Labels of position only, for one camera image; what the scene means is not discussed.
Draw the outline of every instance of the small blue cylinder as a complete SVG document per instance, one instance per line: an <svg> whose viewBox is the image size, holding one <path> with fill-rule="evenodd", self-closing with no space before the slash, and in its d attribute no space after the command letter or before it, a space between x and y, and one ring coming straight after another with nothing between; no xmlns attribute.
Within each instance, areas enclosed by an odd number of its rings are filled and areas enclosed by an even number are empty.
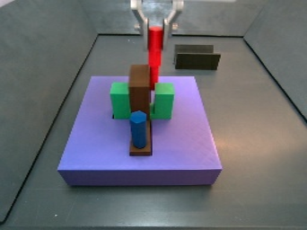
<svg viewBox="0 0 307 230"><path fill-rule="evenodd" d="M136 148L147 146L147 114L143 111L135 111L130 117L130 127L132 143Z"/></svg>

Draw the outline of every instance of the red bar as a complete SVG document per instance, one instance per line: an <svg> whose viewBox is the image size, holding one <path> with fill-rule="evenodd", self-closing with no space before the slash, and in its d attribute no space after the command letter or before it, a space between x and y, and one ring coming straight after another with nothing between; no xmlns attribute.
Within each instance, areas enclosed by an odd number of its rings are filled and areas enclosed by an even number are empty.
<svg viewBox="0 0 307 230"><path fill-rule="evenodd" d="M159 81L162 42L163 29L160 26L151 26L148 28L148 65L151 90L155 90L155 83Z"/></svg>
<svg viewBox="0 0 307 230"><path fill-rule="evenodd" d="M159 68L150 68L150 89L155 90L155 83L159 81Z"/></svg>

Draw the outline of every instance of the purple platform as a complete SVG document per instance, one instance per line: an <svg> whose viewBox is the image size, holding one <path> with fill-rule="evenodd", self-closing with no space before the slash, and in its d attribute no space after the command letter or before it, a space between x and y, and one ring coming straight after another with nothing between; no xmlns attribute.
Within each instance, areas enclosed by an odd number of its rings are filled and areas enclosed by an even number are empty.
<svg viewBox="0 0 307 230"><path fill-rule="evenodd" d="M130 156L130 121L112 119L110 90L126 76L94 76L58 171L70 185L212 184L222 165L195 78L174 83L171 120L152 120L152 156Z"/></svg>

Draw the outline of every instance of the dark block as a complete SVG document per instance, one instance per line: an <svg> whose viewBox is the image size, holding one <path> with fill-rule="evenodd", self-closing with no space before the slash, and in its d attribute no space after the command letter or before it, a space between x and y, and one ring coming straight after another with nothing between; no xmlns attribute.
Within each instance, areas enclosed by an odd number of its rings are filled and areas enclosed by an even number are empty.
<svg viewBox="0 0 307 230"><path fill-rule="evenodd" d="M143 111L150 119L150 69L148 65L131 65L130 69L131 112Z"/></svg>
<svg viewBox="0 0 307 230"><path fill-rule="evenodd" d="M178 53L175 68L216 70L219 66L219 59L220 54Z"/></svg>
<svg viewBox="0 0 307 230"><path fill-rule="evenodd" d="M152 138L151 138L151 121L147 121L147 146L144 148L136 148L131 141L130 144L130 155L152 155Z"/></svg>
<svg viewBox="0 0 307 230"><path fill-rule="evenodd" d="M214 53L214 45L175 45L174 64L179 53Z"/></svg>

